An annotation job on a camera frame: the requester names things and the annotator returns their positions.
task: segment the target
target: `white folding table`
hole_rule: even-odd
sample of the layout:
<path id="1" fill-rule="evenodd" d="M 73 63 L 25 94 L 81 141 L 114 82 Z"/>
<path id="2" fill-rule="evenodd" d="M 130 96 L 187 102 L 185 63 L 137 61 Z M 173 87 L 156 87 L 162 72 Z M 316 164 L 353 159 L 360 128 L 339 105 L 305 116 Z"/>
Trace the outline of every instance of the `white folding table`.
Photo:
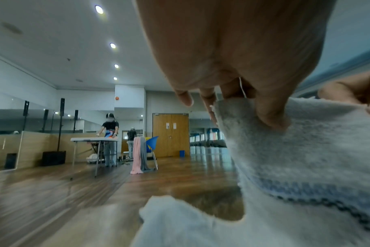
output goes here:
<path id="1" fill-rule="evenodd" d="M 75 147 L 74 147 L 74 156 L 72 157 L 72 176 L 70 180 L 73 180 L 74 178 L 74 163 L 75 163 L 75 156 L 76 156 L 76 148 L 78 146 L 78 142 L 96 142 L 98 143 L 98 149 L 97 149 L 97 161 L 96 161 L 96 173 L 94 177 L 97 176 L 97 171 L 98 171 L 98 161 L 100 160 L 100 147 L 101 143 L 109 143 L 109 142 L 117 142 L 119 139 L 118 138 L 105 138 L 105 137 L 75 137 L 71 138 L 72 142 L 75 142 Z M 117 166 L 117 145 L 116 145 L 116 153 L 111 154 L 110 156 L 116 155 L 116 166 Z"/>

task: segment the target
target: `hand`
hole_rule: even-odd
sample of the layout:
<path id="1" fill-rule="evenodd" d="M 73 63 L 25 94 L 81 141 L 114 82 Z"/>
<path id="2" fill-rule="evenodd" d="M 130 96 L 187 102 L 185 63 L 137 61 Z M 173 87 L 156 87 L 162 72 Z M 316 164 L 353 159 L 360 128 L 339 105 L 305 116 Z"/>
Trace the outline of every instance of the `hand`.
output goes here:
<path id="1" fill-rule="evenodd" d="M 327 83 L 318 96 L 332 101 L 367 105 L 370 114 L 370 71 Z"/>
<path id="2" fill-rule="evenodd" d="M 318 64 L 332 1 L 137 0 L 150 47 L 176 95 L 198 89 L 210 113 L 223 98 L 255 98 L 258 117 L 285 129 L 285 104 Z"/>

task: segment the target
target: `blue chair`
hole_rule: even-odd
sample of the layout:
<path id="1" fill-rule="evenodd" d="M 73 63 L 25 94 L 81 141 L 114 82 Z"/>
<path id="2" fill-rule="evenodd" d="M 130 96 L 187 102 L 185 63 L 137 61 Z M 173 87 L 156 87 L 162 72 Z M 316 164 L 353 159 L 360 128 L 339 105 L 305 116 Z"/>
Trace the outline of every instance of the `blue chair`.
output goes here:
<path id="1" fill-rule="evenodd" d="M 148 139 L 146 141 L 146 150 L 147 150 L 148 153 L 152 153 L 152 157 L 154 158 L 154 162 L 155 162 L 155 168 L 158 170 L 157 158 L 155 157 L 155 154 L 154 154 L 154 150 L 155 150 L 155 147 L 157 145 L 157 139 L 158 139 L 158 136 L 155 136 L 151 139 Z"/>

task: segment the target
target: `wooden floor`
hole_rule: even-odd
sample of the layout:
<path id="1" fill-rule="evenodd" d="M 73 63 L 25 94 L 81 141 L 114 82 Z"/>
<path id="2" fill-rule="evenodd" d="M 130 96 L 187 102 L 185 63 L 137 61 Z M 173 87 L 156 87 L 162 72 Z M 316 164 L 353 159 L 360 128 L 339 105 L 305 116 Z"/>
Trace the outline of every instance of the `wooden floor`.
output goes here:
<path id="1" fill-rule="evenodd" d="M 191 157 L 159 159 L 159 170 L 70 165 L 0 172 L 0 247 L 129 246 L 151 196 L 172 195 L 208 214 L 239 220 L 243 205 L 227 149 L 192 147 Z"/>

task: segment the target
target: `pink cloth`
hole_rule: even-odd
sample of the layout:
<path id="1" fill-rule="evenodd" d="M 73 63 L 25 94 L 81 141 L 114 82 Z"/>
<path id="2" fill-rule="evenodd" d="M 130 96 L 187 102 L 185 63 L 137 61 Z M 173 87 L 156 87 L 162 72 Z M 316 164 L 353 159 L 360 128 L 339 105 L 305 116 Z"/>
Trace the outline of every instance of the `pink cloth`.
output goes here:
<path id="1" fill-rule="evenodd" d="M 140 167 L 140 137 L 135 137 L 135 139 L 133 140 L 133 164 L 131 174 L 143 173 Z"/>

